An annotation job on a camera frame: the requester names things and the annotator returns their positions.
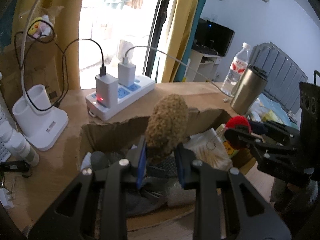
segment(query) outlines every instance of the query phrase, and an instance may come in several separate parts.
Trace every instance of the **plush toy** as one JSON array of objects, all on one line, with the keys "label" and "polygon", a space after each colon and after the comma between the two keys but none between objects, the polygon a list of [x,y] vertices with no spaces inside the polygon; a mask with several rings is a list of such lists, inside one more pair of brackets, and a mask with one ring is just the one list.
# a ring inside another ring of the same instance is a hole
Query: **plush toy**
[{"label": "plush toy", "polygon": [[150,164],[163,161],[185,140],[188,113],[183,97],[175,94],[162,98],[155,105],[145,133]]},{"label": "plush toy", "polygon": [[34,18],[28,34],[33,36],[35,39],[39,38],[41,35],[49,36],[51,33],[51,28],[46,23],[40,22],[39,20],[46,21],[48,24],[52,26],[52,23],[50,22],[48,15],[43,15],[42,17]]}]

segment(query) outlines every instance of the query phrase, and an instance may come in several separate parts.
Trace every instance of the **power strip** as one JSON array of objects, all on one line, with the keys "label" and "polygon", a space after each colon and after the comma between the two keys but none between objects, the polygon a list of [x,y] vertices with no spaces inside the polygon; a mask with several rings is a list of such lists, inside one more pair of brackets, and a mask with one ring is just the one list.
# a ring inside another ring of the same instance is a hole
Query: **power strip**
[{"label": "power strip", "polygon": [[125,87],[118,84],[118,104],[112,108],[107,108],[97,101],[97,93],[93,92],[85,97],[88,113],[92,117],[99,117],[106,121],[149,93],[155,88],[155,81],[143,75],[135,76],[134,84]]}]

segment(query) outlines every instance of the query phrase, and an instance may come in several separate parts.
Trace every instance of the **television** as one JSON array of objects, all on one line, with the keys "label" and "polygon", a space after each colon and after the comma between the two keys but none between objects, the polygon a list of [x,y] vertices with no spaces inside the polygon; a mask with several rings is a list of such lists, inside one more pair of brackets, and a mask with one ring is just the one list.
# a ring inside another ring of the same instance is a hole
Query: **television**
[{"label": "television", "polygon": [[220,24],[199,19],[195,34],[197,46],[206,47],[225,57],[235,32]]}]

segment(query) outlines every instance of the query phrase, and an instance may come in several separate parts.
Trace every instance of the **white shelf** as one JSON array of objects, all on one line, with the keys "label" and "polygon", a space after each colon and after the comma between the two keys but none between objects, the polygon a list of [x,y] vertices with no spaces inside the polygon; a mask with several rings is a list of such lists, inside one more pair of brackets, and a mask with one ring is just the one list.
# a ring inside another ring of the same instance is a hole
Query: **white shelf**
[{"label": "white shelf", "polygon": [[[203,57],[209,58],[206,62],[201,62]],[[217,55],[202,54],[198,51],[191,50],[190,64],[191,69],[187,69],[186,82],[206,82],[215,78],[215,73],[221,61],[221,57]],[[200,76],[195,71],[201,73],[206,78]]]},{"label": "white shelf", "polygon": [[200,65],[213,64],[213,61],[200,62]]}]

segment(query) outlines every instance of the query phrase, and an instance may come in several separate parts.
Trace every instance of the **teal curtain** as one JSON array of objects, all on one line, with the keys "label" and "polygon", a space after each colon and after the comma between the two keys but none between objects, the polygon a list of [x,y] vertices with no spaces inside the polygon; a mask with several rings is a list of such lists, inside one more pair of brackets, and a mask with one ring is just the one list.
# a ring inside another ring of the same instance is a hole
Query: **teal curtain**
[{"label": "teal curtain", "polygon": [[0,53],[5,46],[11,44],[11,32],[14,10],[17,0],[12,0],[3,16],[0,18]]},{"label": "teal curtain", "polygon": [[[189,41],[188,41],[188,44],[186,46],[186,49],[184,51],[184,54],[183,54],[183,57],[182,57],[182,60],[181,60],[185,64],[188,63],[188,59],[189,59],[189,56],[190,56],[190,53],[191,53],[191,47],[192,47],[193,39],[195,38],[198,21],[199,21],[202,9],[204,7],[205,1],[206,0],[198,0],[198,6],[197,6],[197,9],[196,9],[195,17],[193,19]],[[186,71],[186,67],[180,65],[179,68],[178,68],[178,71],[176,73],[176,76],[174,78],[174,82],[181,82],[182,79],[183,79],[185,71]]]}]

